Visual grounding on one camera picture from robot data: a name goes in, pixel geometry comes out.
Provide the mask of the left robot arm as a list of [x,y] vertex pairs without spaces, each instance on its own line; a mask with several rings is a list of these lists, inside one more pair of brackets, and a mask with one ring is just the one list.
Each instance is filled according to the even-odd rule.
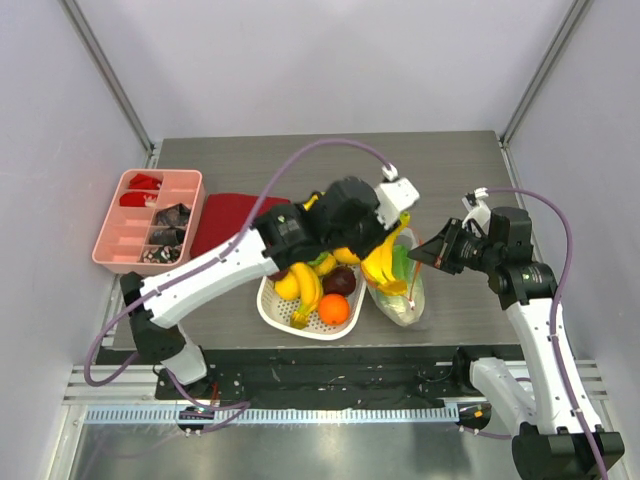
[[183,331],[184,317],[240,285],[296,264],[308,266],[325,252],[348,248],[366,258],[418,198],[405,178],[372,187],[346,177],[304,203],[252,214],[240,232],[172,271],[124,275],[124,313],[138,355],[163,365],[190,398],[205,397],[213,375],[201,348]]

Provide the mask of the clear zip top bag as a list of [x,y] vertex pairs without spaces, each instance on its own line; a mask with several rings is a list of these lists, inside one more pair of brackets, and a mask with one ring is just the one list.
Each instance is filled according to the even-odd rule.
[[421,277],[421,264],[408,258],[408,253],[420,244],[420,238],[408,227],[396,238],[392,250],[392,271],[396,279],[406,288],[399,295],[380,290],[375,283],[367,281],[367,291],[376,307],[393,323],[405,330],[420,330],[428,317],[426,295]]

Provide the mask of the green white cabbage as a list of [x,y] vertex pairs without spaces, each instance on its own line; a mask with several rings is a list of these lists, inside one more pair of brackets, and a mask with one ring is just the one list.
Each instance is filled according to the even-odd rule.
[[409,248],[405,245],[393,247],[393,274],[407,281],[404,295],[389,296],[368,288],[375,305],[396,325],[417,329],[425,311],[425,292],[421,277],[421,265],[408,258]]

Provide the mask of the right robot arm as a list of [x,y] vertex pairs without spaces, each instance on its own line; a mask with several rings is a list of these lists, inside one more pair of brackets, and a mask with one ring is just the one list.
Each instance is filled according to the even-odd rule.
[[460,355],[457,391],[481,392],[511,434],[523,479],[604,479],[624,454],[621,435],[605,430],[580,379],[563,326],[552,269],[534,260],[532,222],[515,207],[474,208],[451,218],[409,257],[451,275],[482,272],[520,342],[531,383],[525,389],[496,357]]

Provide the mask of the dark purple fig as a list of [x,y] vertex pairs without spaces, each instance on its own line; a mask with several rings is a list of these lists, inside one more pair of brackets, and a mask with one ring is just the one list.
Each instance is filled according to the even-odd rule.
[[287,275],[287,273],[288,273],[288,270],[284,269],[274,274],[268,275],[267,278],[271,281],[280,281]]

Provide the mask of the yellow banana bunch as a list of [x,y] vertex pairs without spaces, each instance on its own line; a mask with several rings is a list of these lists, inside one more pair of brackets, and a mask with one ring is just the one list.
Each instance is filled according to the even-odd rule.
[[408,289],[407,281],[393,274],[393,247],[397,237],[409,222],[410,214],[407,211],[402,212],[397,227],[360,263],[360,269],[367,284],[385,295],[404,295]]

